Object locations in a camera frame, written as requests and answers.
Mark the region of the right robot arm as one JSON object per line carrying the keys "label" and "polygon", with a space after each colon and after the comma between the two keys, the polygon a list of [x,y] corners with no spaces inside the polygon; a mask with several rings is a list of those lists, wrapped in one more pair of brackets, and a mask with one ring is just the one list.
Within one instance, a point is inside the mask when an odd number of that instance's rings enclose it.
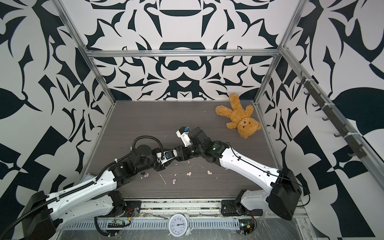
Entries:
{"label": "right robot arm", "polygon": [[248,211],[269,208],[278,217],[290,221],[299,199],[307,189],[287,167],[276,169],[260,164],[235,151],[230,143],[212,141],[203,130],[181,127],[176,132],[183,145],[176,149],[179,161],[202,157],[207,162],[232,170],[257,184],[262,191],[246,190],[237,204]]}

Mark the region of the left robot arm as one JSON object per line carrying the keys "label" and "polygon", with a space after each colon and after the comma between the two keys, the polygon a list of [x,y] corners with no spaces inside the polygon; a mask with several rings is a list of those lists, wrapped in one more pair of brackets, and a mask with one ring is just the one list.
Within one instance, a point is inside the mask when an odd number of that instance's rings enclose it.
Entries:
{"label": "left robot arm", "polygon": [[173,160],[183,157],[182,148],[165,150],[155,137],[150,139],[158,143],[158,148],[137,146],[141,139],[136,138],[128,154],[106,165],[97,176],[49,195],[42,191],[34,194],[26,211],[6,227],[1,239],[6,240],[11,230],[22,225],[25,240],[49,240],[57,232],[84,219],[124,214],[127,205],[117,191],[119,187],[131,182],[139,173],[149,169],[164,170]]}

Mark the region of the white analog clock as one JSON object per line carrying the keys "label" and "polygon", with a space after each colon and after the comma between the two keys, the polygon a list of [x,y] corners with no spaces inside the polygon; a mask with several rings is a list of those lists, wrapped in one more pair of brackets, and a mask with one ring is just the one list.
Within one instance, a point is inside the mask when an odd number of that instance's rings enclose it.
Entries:
{"label": "white analog clock", "polygon": [[175,214],[169,220],[168,229],[170,235],[176,238],[189,236],[194,229],[194,219],[188,214]]}

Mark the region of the brown teddy bear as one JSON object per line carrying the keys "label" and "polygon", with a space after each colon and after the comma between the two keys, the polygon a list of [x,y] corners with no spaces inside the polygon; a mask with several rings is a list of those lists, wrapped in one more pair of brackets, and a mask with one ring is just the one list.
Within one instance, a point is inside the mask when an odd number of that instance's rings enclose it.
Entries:
{"label": "brown teddy bear", "polygon": [[260,122],[252,118],[254,107],[249,105],[243,108],[240,96],[236,93],[231,93],[229,96],[231,109],[225,106],[217,106],[215,112],[219,116],[226,117],[231,121],[226,123],[228,129],[237,129],[239,135],[243,139],[247,139],[257,131],[262,129]]}

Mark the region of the left circuit board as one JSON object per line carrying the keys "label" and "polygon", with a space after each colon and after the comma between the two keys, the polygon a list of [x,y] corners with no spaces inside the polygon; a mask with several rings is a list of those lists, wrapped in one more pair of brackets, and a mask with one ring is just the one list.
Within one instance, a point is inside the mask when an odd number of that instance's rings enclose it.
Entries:
{"label": "left circuit board", "polygon": [[126,220],[113,220],[108,223],[108,228],[125,228],[131,225],[131,219],[127,218]]}

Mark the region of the circuit board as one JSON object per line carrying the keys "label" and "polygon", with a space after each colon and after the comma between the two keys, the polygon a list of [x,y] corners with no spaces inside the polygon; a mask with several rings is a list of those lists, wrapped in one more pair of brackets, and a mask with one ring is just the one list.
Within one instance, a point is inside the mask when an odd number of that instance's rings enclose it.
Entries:
{"label": "circuit board", "polygon": [[239,220],[240,224],[240,234],[249,235],[251,234],[257,226],[255,219],[241,219]]}
{"label": "circuit board", "polygon": [[131,225],[131,219],[127,218],[126,220],[113,220],[108,223],[108,228],[125,228]]}

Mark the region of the right circuit board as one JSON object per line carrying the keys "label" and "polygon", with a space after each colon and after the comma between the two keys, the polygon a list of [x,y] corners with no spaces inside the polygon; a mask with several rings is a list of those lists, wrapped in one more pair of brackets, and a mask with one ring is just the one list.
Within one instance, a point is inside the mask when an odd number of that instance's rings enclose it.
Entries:
{"label": "right circuit board", "polygon": [[257,226],[255,219],[241,219],[239,220],[240,224],[240,234],[249,235],[251,234]]}

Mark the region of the aluminium front rail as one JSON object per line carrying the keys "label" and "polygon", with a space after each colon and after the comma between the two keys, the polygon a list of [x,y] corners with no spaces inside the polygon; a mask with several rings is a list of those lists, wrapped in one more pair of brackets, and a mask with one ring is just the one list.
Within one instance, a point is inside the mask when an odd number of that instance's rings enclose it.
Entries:
{"label": "aluminium front rail", "polygon": [[261,197],[246,197],[245,200],[236,201],[235,198],[197,198],[197,199],[129,199],[125,198],[128,206],[134,206],[134,201],[139,202],[136,207],[141,215],[166,217],[176,213],[186,213],[192,217],[207,218],[245,218],[247,213],[242,213],[236,208],[238,202],[248,212],[253,211],[255,217],[277,218],[269,204]]}

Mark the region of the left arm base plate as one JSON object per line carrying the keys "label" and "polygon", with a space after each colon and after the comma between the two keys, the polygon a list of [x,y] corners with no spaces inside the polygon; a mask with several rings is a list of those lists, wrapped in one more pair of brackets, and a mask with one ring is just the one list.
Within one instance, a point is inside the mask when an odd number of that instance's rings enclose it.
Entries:
{"label": "left arm base plate", "polygon": [[125,201],[125,214],[124,216],[131,217],[134,215],[138,215],[141,212],[142,202],[137,200],[128,200]]}

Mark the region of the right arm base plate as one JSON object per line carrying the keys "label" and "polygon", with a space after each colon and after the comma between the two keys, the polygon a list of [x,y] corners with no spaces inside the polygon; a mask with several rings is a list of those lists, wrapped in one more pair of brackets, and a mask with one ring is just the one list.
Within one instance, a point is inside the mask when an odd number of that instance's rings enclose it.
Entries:
{"label": "right arm base plate", "polygon": [[262,216],[264,211],[262,209],[247,210],[240,202],[236,200],[222,200],[221,201],[221,214],[225,217],[237,216]]}

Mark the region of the aluminium frame back bar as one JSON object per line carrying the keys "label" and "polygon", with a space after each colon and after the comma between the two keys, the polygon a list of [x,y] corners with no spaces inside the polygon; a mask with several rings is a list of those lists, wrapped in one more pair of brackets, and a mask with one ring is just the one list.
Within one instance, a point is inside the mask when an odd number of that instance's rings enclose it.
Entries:
{"label": "aluminium frame back bar", "polygon": [[137,50],[137,51],[91,51],[89,58],[109,57],[225,57],[225,56],[276,56],[276,49],[257,50]]}

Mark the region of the black wall hook rack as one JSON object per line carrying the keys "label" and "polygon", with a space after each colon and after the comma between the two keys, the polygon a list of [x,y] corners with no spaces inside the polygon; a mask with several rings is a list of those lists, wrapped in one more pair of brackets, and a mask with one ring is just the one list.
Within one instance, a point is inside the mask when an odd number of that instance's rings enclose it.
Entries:
{"label": "black wall hook rack", "polygon": [[330,121],[335,129],[338,131],[334,134],[336,138],[343,138],[348,146],[353,151],[349,154],[350,157],[358,157],[362,159],[368,154],[364,150],[363,141],[359,139],[360,134],[349,125],[347,119],[342,115],[337,106],[328,98],[325,92],[319,87],[313,79],[307,79],[302,76],[302,79],[298,82],[307,90],[305,95],[311,96],[315,103],[314,108],[318,108],[326,115],[323,121]]}

